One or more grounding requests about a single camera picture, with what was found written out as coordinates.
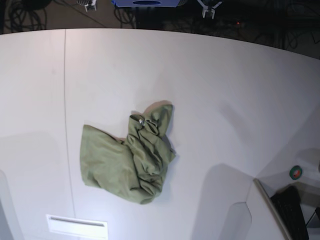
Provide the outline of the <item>green t-shirt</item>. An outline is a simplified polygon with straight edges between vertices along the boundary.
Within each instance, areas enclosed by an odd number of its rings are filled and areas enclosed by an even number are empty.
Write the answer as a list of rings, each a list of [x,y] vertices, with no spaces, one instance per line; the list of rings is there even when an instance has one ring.
[[[140,205],[157,198],[176,156],[166,136],[173,108],[167,103],[131,114],[124,139],[85,124],[79,153],[84,184]]]

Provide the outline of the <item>black keyboard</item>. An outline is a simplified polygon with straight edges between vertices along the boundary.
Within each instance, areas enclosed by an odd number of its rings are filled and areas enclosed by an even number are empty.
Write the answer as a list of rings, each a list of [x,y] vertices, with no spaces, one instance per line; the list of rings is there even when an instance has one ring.
[[[286,229],[293,240],[308,240],[309,234],[301,209],[301,198],[298,189],[290,185],[282,192],[271,197]]]

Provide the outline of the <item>white label plate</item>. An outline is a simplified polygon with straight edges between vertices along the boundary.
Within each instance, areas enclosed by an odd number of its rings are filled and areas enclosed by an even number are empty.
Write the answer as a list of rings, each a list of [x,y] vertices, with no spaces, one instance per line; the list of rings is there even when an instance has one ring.
[[[46,215],[48,229],[51,233],[78,238],[108,240],[108,223],[104,221],[84,220],[78,218]]]

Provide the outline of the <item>blue box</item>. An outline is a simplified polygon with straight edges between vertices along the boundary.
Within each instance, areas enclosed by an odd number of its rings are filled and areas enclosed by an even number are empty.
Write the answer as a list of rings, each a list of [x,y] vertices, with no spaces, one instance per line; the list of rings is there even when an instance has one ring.
[[[128,7],[166,7],[176,8],[188,0],[112,0],[111,3],[119,8]]]

